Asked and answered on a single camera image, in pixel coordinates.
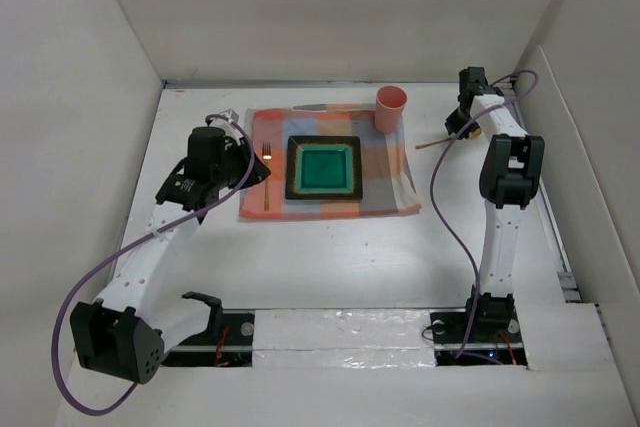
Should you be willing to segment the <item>gold fork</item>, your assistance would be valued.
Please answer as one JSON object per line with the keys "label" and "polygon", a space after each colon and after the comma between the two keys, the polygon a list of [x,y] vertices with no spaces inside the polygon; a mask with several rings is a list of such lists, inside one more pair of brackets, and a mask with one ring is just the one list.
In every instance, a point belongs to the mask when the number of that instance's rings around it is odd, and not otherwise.
{"label": "gold fork", "polygon": [[[262,162],[266,168],[270,167],[270,163],[272,161],[272,152],[271,152],[271,144],[269,142],[264,142],[262,144]],[[269,197],[269,178],[266,178],[264,181],[264,197],[263,197],[263,208],[265,212],[270,210],[270,197]]]}

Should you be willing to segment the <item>gold spoon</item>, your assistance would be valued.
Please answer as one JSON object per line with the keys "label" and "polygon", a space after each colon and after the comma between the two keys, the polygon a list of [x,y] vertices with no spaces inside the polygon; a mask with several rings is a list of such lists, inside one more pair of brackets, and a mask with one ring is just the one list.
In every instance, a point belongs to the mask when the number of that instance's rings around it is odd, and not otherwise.
{"label": "gold spoon", "polygon": [[[482,129],[480,127],[475,127],[475,128],[472,128],[469,131],[469,133],[468,133],[468,135],[466,137],[462,136],[462,139],[464,139],[464,138],[473,139],[473,138],[478,137],[481,133],[482,133]],[[436,146],[436,145],[439,145],[439,144],[448,143],[449,141],[450,141],[450,138],[447,137],[447,138],[439,139],[439,140],[436,140],[436,141],[431,141],[431,142],[427,142],[427,143],[416,145],[414,147],[414,149],[415,150],[422,150],[422,149],[426,149],[426,148],[429,148],[429,147],[432,147],[432,146]]]}

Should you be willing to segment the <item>green square ceramic plate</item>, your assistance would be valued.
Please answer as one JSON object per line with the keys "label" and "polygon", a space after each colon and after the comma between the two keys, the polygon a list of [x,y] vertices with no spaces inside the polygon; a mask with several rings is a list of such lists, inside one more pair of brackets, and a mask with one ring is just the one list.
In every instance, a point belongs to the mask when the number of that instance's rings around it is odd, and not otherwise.
{"label": "green square ceramic plate", "polygon": [[357,136],[290,136],[284,196],[290,201],[361,201],[360,139]]}

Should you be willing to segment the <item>pink plastic cup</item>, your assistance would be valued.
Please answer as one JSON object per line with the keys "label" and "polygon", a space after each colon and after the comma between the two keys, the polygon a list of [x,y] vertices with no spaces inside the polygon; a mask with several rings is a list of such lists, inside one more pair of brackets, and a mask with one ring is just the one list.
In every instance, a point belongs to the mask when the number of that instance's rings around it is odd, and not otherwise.
{"label": "pink plastic cup", "polygon": [[376,93],[375,128],[383,134],[393,132],[402,117],[407,100],[406,92],[400,87],[381,87]]}

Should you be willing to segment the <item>checkered orange blue cloth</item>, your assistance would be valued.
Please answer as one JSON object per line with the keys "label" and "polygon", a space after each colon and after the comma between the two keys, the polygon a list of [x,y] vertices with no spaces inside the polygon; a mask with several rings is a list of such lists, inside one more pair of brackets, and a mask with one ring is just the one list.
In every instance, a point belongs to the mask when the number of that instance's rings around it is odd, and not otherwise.
{"label": "checkered orange blue cloth", "polygon": [[239,214],[252,221],[412,215],[421,209],[403,124],[375,127],[372,104],[251,109],[245,129],[269,178],[246,190]]}

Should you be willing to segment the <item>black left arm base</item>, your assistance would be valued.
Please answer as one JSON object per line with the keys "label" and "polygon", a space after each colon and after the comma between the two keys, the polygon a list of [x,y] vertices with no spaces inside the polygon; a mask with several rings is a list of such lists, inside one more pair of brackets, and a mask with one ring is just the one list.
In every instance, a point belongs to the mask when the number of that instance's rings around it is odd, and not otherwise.
{"label": "black left arm base", "polygon": [[162,362],[166,367],[242,368],[252,366],[255,312],[226,310],[214,334],[203,332],[174,347]]}

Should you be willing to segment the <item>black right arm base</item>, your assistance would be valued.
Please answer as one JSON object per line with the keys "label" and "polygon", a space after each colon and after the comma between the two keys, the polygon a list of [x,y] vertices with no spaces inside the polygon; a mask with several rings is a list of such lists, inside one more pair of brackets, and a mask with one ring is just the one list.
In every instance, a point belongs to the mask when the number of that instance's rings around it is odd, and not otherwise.
{"label": "black right arm base", "polygon": [[421,336],[433,345],[437,367],[528,364],[516,312],[501,326],[476,322],[457,357],[467,324],[463,309],[429,311],[429,321]]}

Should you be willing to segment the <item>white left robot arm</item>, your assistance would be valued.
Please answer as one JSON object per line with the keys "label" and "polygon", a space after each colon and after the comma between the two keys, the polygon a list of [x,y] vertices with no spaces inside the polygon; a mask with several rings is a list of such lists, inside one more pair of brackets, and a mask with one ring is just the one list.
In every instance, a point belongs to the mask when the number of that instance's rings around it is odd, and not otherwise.
{"label": "white left robot arm", "polygon": [[162,312],[154,306],[187,240],[209,210],[220,205],[220,193],[234,194],[269,174],[245,132],[231,135],[211,126],[192,130],[185,158],[156,194],[144,236],[126,252],[97,298],[77,303],[71,312],[83,368],[145,384],[183,341],[195,337],[208,344],[223,337],[223,307],[217,297],[189,291]]}

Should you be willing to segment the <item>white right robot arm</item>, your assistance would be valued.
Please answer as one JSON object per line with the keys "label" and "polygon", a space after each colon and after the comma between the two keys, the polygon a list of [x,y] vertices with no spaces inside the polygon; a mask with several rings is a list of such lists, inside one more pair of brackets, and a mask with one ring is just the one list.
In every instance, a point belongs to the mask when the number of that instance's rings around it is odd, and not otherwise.
{"label": "white right robot arm", "polygon": [[484,68],[464,68],[458,80],[458,107],[445,120],[447,133],[455,140],[477,133],[488,139],[479,175],[485,237],[478,279],[462,316],[465,334],[483,341],[506,328],[513,315],[518,234],[524,212],[539,189],[545,141],[519,125],[500,88],[487,81]]}

